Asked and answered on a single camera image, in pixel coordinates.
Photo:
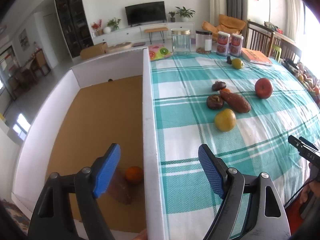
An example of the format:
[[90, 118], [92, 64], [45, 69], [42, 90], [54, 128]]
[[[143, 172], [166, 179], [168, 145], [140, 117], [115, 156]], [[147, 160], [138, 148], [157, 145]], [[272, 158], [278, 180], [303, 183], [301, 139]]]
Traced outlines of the person right hand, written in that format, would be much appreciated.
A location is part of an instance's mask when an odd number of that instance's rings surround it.
[[310, 191], [312, 191], [316, 197], [320, 197], [320, 183], [317, 181], [313, 181], [304, 186], [299, 197], [300, 204], [303, 204], [308, 200], [308, 193]]

